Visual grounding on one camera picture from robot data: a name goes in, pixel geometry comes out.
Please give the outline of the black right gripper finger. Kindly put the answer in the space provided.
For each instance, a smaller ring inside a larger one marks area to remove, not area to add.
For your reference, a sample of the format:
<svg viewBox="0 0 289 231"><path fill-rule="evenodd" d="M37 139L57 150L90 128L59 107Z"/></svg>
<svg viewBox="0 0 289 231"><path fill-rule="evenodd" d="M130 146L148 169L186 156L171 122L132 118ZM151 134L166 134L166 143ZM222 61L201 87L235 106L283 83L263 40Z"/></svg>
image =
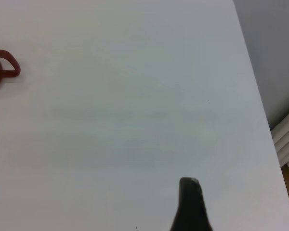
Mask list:
<svg viewBox="0 0 289 231"><path fill-rule="evenodd" d="M211 231L202 188L195 178L179 182L179 201L171 231Z"/></svg>

